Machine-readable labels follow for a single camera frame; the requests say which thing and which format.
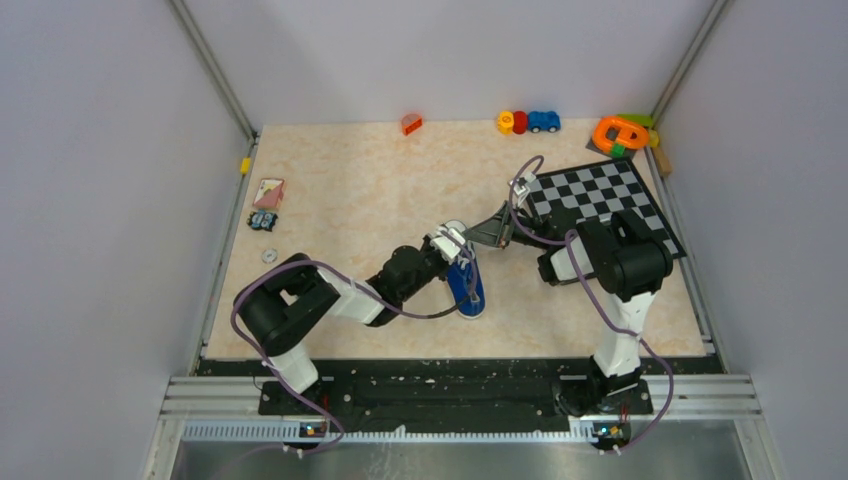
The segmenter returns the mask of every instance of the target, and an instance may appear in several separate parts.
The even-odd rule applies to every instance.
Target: wooden table surface
[[[365,280],[400,245],[450,219],[474,225],[506,198],[507,180],[530,157],[542,172],[603,161],[585,148],[597,119],[568,119],[562,131],[504,136],[492,121],[427,122],[409,137],[396,123],[267,126],[246,200],[206,358],[256,358],[231,330],[234,296],[266,272],[262,252],[297,252]],[[647,160],[634,162],[653,191]],[[246,225],[262,178],[288,182],[273,232]],[[540,250],[478,248],[486,310],[476,320],[398,317],[381,328],[324,318],[306,337],[313,358],[576,357],[594,352],[603,324],[579,284],[551,287],[536,271]],[[603,290],[591,282],[599,297]],[[451,305],[434,281],[404,306],[433,313]],[[704,355],[683,277],[667,278],[648,314],[645,338],[660,355]]]

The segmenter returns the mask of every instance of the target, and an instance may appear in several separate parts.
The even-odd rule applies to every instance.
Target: red toy block
[[[521,135],[527,131],[527,114],[522,111],[513,113],[515,124],[512,126],[512,133]]]
[[[401,119],[400,128],[403,131],[404,135],[409,135],[410,133],[421,128],[421,125],[423,124],[424,120],[421,118],[421,115],[410,113],[409,115]]]

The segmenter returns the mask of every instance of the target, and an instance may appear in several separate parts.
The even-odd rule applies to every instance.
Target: white wall
[[[844,478],[848,3],[736,2],[660,132],[731,364],[791,478]]]
[[[707,0],[190,0],[255,125],[649,112]]]
[[[164,1],[3,2],[0,65],[0,478],[137,478],[246,143]]]

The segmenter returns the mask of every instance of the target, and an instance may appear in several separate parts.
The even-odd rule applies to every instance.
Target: toy car
[[[539,133],[547,130],[551,133],[558,132],[562,128],[559,123],[559,115],[556,112],[530,112],[527,114],[527,130]]]
[[[251,212],[250,216],[247,217],[247,224],[253,230],[265,230],[270,232],[274,229],[274,224],[276,223],[277,214],[273,212],[266,212],[265,210]]]

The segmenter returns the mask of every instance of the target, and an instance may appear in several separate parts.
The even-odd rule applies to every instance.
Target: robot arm
[[[268,355],[274,368],[298,393],[318,380],[318,372],[302,340],[324,316],[342,317],[368,326],[389,323],[397,313],[385,308],[362,289],[400,309],[434,278],[444,279],[460,258],[463,236],[444,225],[424,238],[420,249],[395,249],[383,269],[365,284],[353,284],[317,266],[284,270],[248,295],[239,310],[247,329]],[[283,264],[309,260],[299,253]],[[289,298],[282,297],[285,292]]]
[[[533,180],[535,176],[528,173],[511,183],[519,206],[529,195]],[[505,202],[495,215],[462,233],[440,226],[424,238],[421,248],[398,247],[382,270],[365,284],[346,282],[316,266],[285,270],[249,295],[238,313],[269,356],[273,364],[269,367],[280,371],[294,390],[302,392],[318,378],[302,344],[315,324],[325,315],[332,315],[369,326],[386,325],[397,313],[374,297],[400,309],[434,278],[444,280],[460,257],[460,247],[450,238],[462,245],[471,241],[505,248],[515,241],[540,248],[545,251],[537,259],[540,276],[551,285],[560,285],[577,278],[568,252],[561,245],[549,245],[538,238],[562,243],[566,232],[576,228],[579,237],[571,245],[577,264],[584,274],[594,272],[598,276],[609,294],[610,320],[619,331],[607,330],[590,359],[588,404],[598,404],[635,386],[640,376],[639,338],[645,316],[662,279],[671,273],[668,250],[653,238],[644,220],[633,211],[614,213],[606,226],[598,219],[578,224],[575,212],[563,206],[555,207],[544,218],[528,215],[520,208],[513,216],[509,208]],[[516,221],[522,228],[517,228]],[[308,259],[298,254],[283,263]],[[282,292],[294,300],[283,299]],[[637,336],[621,333],[622,330]]]
[[[529,188],[518,183],[512,185],[513,193],[523,202]],[[668,249],[632,210],[613,213],[605,225],[598,218],[578,224],[576,213],[561,205],[544,218],[533,218],[520,209],[513,217],[508,208],[505,203],[491,218],[466,232],[466,238],[492,247],[505,248],[516,241],[545,250],[537,259],[539,274],[545,282],[561,285],[577,280],[568,250],[533,237],[562,244],[566,232],[576,229],[578,236],[571,247],[577,266],[584,275],[596,274],[607,292],[605,311],[615,330],[605,329],[590,359],[588,395],[581,399],[581,408],[572,411],[585,411],[635,387],[641,374],[639,341],[645,318],[662,280],[672,271]],[[516,221],[523,228],[517,228]]]

